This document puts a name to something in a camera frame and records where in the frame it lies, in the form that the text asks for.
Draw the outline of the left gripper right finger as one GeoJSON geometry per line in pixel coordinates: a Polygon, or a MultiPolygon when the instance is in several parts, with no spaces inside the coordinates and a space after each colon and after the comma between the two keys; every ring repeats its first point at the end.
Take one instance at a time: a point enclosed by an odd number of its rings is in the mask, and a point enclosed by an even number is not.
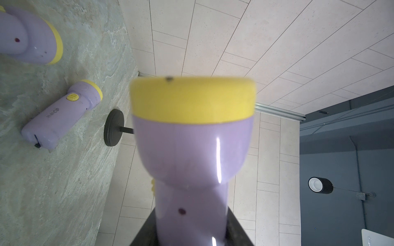
{"type": "Polygon", "coordinates": [[[227,212],[226,246],[254,246],[230,208],[227,212]]]}

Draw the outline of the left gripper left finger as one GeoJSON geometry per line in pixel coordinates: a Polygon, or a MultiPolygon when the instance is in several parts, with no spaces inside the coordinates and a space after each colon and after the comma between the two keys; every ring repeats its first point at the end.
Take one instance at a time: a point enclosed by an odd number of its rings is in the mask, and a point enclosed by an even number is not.
{"type": "Polygon", "coordinates": [[[158,246],[156,212],[152,210],[130,246],[158,246]]]}

